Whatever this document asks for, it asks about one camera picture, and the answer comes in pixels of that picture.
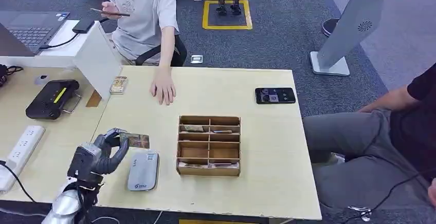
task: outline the white power strip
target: white power strip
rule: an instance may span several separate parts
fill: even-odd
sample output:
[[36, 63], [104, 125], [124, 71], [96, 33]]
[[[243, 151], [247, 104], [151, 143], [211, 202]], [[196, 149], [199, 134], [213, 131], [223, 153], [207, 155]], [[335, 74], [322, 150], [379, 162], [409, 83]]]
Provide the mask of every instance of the white power strip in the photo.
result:
[[[15, 147], [6, 160], [6, 166], [18, 176], [24, 165], [40, 141], [45, 129], [42, 126], [30, 125], [18, 139]], [[5, 193], [11, 189], [15, 178], [5, 167], [0, 165], [0, 192]]]

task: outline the speaker grille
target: speaker grille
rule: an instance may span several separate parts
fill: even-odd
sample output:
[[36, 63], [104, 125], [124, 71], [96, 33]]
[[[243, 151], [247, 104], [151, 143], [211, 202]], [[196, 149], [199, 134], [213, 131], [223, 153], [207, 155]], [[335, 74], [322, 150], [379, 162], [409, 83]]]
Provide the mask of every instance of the speaker grille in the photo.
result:
[[371, 27], [372, 27], [371, 21], [363, 21], [362, 23], [360, 23], [359, 26], [357, 26], [357, 30], [360, 32], [364, 32], [371, 29]]

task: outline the laptop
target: laptop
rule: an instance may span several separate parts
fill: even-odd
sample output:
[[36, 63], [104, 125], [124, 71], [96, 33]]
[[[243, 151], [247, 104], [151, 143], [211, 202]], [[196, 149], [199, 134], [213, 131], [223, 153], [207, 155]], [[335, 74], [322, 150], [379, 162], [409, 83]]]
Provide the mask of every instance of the laptop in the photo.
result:
[[34, 56], [56, 34], [69, 12], [0, 11], [0, 55]]

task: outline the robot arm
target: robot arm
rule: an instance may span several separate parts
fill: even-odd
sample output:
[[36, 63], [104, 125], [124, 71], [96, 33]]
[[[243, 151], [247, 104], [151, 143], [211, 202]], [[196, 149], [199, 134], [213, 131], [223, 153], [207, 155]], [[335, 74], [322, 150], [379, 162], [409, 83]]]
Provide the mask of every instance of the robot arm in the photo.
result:
[[[56, 198], [43, 224], [87, 223], [87, 212], [94, 206], [103, 186], [104, 174], [118, 167], [129, 149], [127, 139], [120, 140], [124, 130], [113, 128], [98, 135], [94, 143], [77, 147], [67, 172], [68, 183]], [[110, 157], [113, 147], [118, 151]]]

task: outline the gray pants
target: gray pants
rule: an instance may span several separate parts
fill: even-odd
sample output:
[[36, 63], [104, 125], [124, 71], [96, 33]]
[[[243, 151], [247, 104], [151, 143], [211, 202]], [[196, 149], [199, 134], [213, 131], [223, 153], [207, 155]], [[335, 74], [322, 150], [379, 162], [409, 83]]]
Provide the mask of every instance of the gray pants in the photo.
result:
[[[389, 137], [390, 111], [339, 113], [303, 119], [312, 163], [330, 152], [355, 158], [346, 163], [314, 166], [321, 205], [331, 211], [348, 206], [373, 208], [398, 182], [416, 170], [393, 147]], [[379, 209], [429, 206], [422, 177], [398, 186]]]

